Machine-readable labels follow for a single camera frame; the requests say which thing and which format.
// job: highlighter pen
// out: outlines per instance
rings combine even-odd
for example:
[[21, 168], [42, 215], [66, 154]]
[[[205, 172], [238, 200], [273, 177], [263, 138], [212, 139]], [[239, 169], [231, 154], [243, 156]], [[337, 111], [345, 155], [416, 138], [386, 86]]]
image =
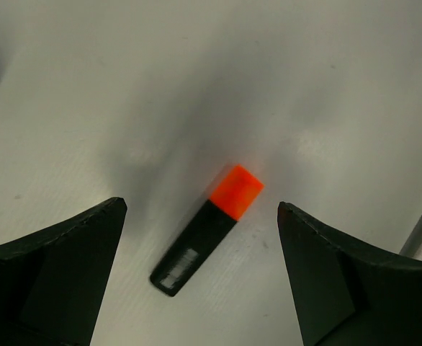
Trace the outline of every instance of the highlighter pen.
[[157, 264], [150, 277], [152, 284], [174, 297], [237, 224], [263, 187], [241, 165], [233, 167]]

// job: white surface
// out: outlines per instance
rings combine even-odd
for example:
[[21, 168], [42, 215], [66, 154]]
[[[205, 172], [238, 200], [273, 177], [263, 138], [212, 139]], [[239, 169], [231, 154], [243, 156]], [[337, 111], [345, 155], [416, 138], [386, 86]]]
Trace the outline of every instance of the white surface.
[[[176, 298], [206, 186], [266, 183]], [[0, 243], [129, 212], [93, 346], [301, 345], [276, 211], [398, 251], [422, 214], [422, 1], [0, 1]]]

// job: marker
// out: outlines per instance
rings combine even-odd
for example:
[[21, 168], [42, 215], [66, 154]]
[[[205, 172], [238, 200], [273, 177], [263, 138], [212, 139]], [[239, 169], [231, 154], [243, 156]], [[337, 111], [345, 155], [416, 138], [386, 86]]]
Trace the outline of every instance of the marker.
[[154, 286], [174, 297], [237, 224], [263, 185], [241, 165], [233, 167], [152, 272]]

